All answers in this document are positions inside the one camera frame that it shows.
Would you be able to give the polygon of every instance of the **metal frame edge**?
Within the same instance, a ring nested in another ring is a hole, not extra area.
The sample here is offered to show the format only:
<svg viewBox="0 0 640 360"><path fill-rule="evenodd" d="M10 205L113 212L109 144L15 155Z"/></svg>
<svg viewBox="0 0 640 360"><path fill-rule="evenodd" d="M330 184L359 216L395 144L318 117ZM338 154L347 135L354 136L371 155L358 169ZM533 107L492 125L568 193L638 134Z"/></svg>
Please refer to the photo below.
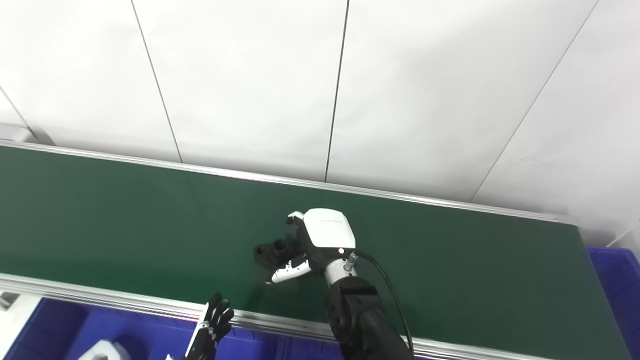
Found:
<svg viewBox="0 0 640 360"><path fill-rule="evenodd" d="M4 273L0 273L0 289L192 322L196 322L200 313L204 310L203 304ZM248 330L335 343L331 329L326 323L242 310L236 310L232 323L237 327ZM413 344L416 356L432 360L552 360L546 357L516 354L491 348L452 344L422 338L414 338Z"/></svg>
<svg viewBox="0 0 640 360"><path fill-rule="evenodd" d="M137 158L134 156L107 154L104 152L70 149L66 147L42 145L37 143L22 143L22 142L11 142L7 140L0 140L0 146L13 147L16 149L25 149L25 150L32 150L32 151L51 152L55 154L70 155L70 156L80 156L84 158L118 161L122 163L132 163L132 164L146 165L151 167L169 168L173 170L182 170L182 171L188 171L188 172L198 172L201 174L232 177L235 179L243 179L243 180L262 181L265 183L301 186L305 188L313 188L313 189L320 189L320 190L331 190L335 192L352 193L357 195L381 197L384 199L415 202L418 204L441 206L444 208L478 211L483 213L505 215L509 217L528 218L533 220L577 225L575 219L573 219L572 217L569 217L568 215L534 213L531 211L506 209L506 208L499 208L496 206L478 205L478 204L471 204L467 202L452 201L452 200L442 200L442 199L435 199L431 197L423 197L418 195L409 195L409 194L396 193L396 192L386 192L382 190L359 188L359 187L348 186L348 185L322 183L319 181L309 181L309 180L293 179L289 177L256 174L253 172L205 167L201 165L191 165L191 164L185 164L185 163L175 163L172 161L165 161L165 160Z"/></svg>

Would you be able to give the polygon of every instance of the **black object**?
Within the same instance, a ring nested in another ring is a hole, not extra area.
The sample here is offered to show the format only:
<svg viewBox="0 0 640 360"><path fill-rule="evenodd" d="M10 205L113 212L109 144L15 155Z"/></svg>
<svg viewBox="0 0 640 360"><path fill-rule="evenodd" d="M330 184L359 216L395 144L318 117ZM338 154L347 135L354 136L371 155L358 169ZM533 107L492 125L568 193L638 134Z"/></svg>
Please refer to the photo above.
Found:
<svg viewBox="0 0 640 360"><path fill-rule="evenodd" d="M302 250L284 239L276 239L271 243L260 244L253 248L255 262L270 270L280 268L301 254L303 254Z"/></svg>
<svg viewBox="0 0 640 360"><path fill-rule="evenodd" d="M345 360L413 360L413 351L387 320L378 291L365 279L333 283L324 310Z"/></svg>
<svg viewBox="0 0 640 360"><path fill-rule="evenodd" d="M378 264L378 262L373 258L373 256L367 254L366 252L362 252L360 250L354 250L353 252L357 256L360 256L361 258L373 264L373 266L375 266L376 269L378 269L378 271L380 272L380 275L382 275L382 278L384 278L385 282L387 283L387 286L389 287L389 291L391 291L391 295L394 298L394 302L396 302L396 307L398 308L398 313L400 314L400 320L402 320L402 326L404 327L406 340L409 343L409 351L411 351L411 353L413 354L413 339L411 337L411 333L409 332L409 326L406 324L406 318L404 317L404 312L402 311L400 300L398 299L398 295L396 294L396 289L394 289L394 286L391 284L391 280L389 280L389 278L387 277L387 273L385 273L385 271L382 270L382 266Z"/></svg>
<svg viewBox="0 0 640 360"><path fill-rule="evenodd" d="M215 293L207 303L204 319L196 325L196 337L182 360L213 360L216 347L231 331L229 321L234 317L231 303Z"/></svg>

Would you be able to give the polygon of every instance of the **blue bin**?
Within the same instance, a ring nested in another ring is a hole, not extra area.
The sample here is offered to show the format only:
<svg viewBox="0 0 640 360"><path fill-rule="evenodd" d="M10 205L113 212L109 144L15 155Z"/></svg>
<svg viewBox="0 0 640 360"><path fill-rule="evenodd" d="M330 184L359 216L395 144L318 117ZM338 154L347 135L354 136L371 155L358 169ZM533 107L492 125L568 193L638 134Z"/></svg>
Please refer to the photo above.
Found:
<svg viewBox="0 0 640 360"><path fill-rule="evenodd" d="M640 265L628 249L588 247L620 332L634 360L640 360Z"/></svg>
<svg viewBox="0 0 640 360"><path fill-rule="evenodd" d="M118 342L133 360L184 355L195 322L42 299L4 360L77 360L96 342ZM216 360L341 360L337 344L233 328Z"/></svg>

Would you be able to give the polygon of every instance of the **white wall panel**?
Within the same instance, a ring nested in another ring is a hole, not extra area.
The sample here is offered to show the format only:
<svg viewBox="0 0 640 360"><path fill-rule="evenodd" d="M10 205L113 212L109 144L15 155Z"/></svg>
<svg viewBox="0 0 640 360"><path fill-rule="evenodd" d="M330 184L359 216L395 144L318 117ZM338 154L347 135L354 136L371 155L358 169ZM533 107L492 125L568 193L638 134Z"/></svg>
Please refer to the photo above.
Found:
<svg viewBox="0 0 640 360"><path fill-rule="evenodd" d="M24 127L24 123L15 112L9 100L0 92L0 124L15 125Z"/></svg>
<svg viewBox="0 0 640 360"><path fill-rule="evenodd" d="M595 0L351 0L328 180L470 200Z"/></svg>
<svg viewBox="0 0 640 360"><path fill-rule="evenodd" d="M0 84L57 145L178 160L129 1L2 1L0 49Z"/></svg>
<svg viewBox="0 0 640 360"><path fill-rule="evenodd" d="M567 213L606 245L640 219L640 3L601 0L474 201Z"/></svg>
<svg viewBox="0 0 640 360"><path fill-rule="evenodd" d="M323 179L345 0L135 5L186 163Z"/></svg>

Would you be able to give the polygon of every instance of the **black cable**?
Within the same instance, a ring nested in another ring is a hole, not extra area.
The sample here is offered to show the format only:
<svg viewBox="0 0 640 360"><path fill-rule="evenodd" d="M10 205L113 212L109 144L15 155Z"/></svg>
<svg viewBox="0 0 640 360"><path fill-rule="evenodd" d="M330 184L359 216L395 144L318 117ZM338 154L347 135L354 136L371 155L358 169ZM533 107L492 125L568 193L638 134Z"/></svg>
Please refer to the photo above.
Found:
<svg viewBox="0 0 640 360"><path fill-rule="evenodd" d="M396 294L396 289L394 289L394 286L391 285L391 280L389 280L389 278L387 277L387 274L385 273L384 270L382 270L382 267L373 258L373 256L368 255L367 253L362 252L360 250L354 250L353 252L357 256L360 256L361 258L364 258L368 262L372 263L373 266L375 266L378 269L378 271L380 272L380 275L382 275L382 278L384 278L385 282L387 283L387 286L389 287L389 290L391 291L391 295L394 297L394 301L396 302L396 306L398 308L398 313L400 313L400 319L402 320L402 325L404 327L404 332L406 334L406 340L409 343L409 350L411 350L411 355L413 355L413 340L411 339L411 333L409 333L409 326L407 326L407 324L406 324L406 318L404 317L404 312L402 311L402 306L400 306L400 300L398 299L398 295Z"/></svg>

